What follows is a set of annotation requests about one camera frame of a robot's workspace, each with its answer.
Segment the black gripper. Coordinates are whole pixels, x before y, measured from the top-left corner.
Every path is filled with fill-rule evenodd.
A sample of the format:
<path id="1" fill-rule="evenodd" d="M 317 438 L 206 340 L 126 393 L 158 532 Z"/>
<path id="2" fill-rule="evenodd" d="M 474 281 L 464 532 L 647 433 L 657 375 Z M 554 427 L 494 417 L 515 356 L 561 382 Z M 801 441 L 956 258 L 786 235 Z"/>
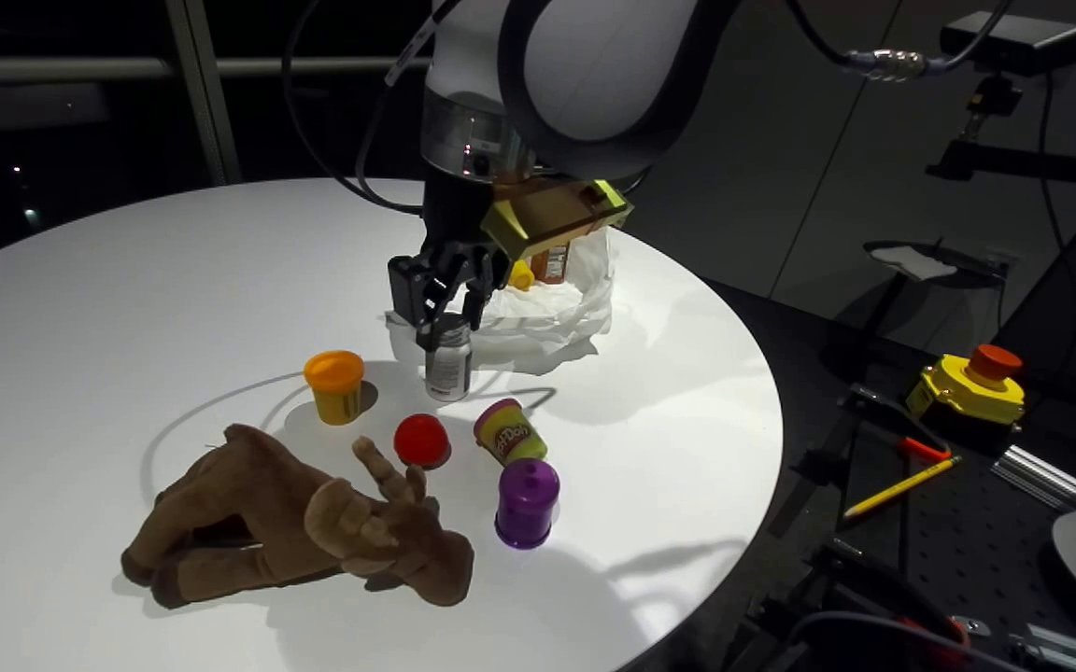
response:
<path id="1" fill-rule="evenodd" d="M 489 184 L 425 173 L 420 245 L 387 260 L 393 313 L 412 330 L 429 330 L 455 293 L 464 293 L 464 322 L 483 325 L 486 304 L 509 278 L 509 258 L 483 230 L 489 204 Z"/>

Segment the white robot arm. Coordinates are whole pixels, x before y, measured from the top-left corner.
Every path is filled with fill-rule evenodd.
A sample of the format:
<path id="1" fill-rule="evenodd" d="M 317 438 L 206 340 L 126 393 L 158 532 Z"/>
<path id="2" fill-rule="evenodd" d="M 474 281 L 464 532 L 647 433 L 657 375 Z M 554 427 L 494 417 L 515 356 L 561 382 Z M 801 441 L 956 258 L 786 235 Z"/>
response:
<path id="1" fill-rule="evenodd" d="M 561 187 L 632 178 L 689 123 L 742 0 L 432 0 L 404 59 L 420 89 L 420 225 L 387 260 L 393 310 L 417 340 L 474 330 L 527 249 L 592 228 L 495 235 L 489 219 Z"/>

